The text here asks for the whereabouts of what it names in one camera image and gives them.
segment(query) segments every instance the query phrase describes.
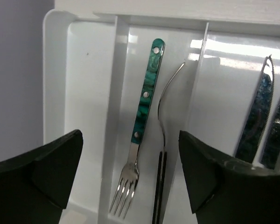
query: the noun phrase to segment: silver fork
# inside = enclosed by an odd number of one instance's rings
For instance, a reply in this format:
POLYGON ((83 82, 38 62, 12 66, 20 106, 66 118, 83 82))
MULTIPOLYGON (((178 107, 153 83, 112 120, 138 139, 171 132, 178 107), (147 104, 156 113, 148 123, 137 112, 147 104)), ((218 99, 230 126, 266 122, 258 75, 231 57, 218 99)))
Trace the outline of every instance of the silver fork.
POLYGON ((118 216, 120 217, 121 212, 126 206, 123 218, 126 217, 127 211, 131 205, 132 199, 135 194, 139 179, 139 170, 137 168, 137 157, 138 151, 143 139, 145 126, 149 114, 151 101, 154 95, 154 88, 159 74, 161 60, 165 48, 165 43, 161 39, 155 39, 151 46, 147 70, 142 86, 141 97, 138 105, 137 116, 133 128, 133 134, 131 139, 131 146, 127 163, 121 170, 121 175, 115 191, 109 213, 117 200, 113 214, 116 215, 117 209, 120 206, 118 216))
POLYGON ((121 170, 121 174, 120 174, 120 178, 119 178, 119 182, 117 185, 117 189, 115 192, 115 195, 113 197, 111 206, 110 206, 110 210, 109 213, 111 213, 112 211, 112 207, 118 197, 118 194, 120 192, 118 201, 116 203, 115 209, 114 209, 114 215, 116 215, 116 211, 119 207, 119 204, 122 200, 122 197, 124 196, 123 202, 121 204, 121 207, 119 209, 119 213, 118 216, 121 215, 121 212, 126 204, 127 198, 130 194, 130 197, 128 199, 128 203, 126 206, 126 210, 125 213, 123 215, 123 218, 126 217, 128 208, 130 207, 130 204, 132 202, 132 199, 134 197, 134 193, 137 187, 137 183, 138 183, 138 178, 139 178, 139 170, 137 168, 137 155, 138 155, 138 151, 139 151, 139 145, 131 143, 131 148, 130 148, 130 152, 129 152, 129 156, 128 156, 128 160, 127 163, 124 165, 124 167, 121 170))

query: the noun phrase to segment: serrated knife blade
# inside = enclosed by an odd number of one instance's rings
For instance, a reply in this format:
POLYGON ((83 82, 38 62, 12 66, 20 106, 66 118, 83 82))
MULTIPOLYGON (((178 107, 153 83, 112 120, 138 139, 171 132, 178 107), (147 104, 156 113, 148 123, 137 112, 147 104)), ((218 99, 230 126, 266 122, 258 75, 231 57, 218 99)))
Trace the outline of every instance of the serrated knife blade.
POLYGON ((236 158, 249 163, 253 162, 266 128, 272 106, 274 78, 273 60, 271 56, 268 56, 264 60, 258 85, 254 93, 254 100, 235 153, 236 158))
POLYGON ((269 128, 260 163, 268 169, 276 169, 277 159, 280 154, 280 99, 269 128))

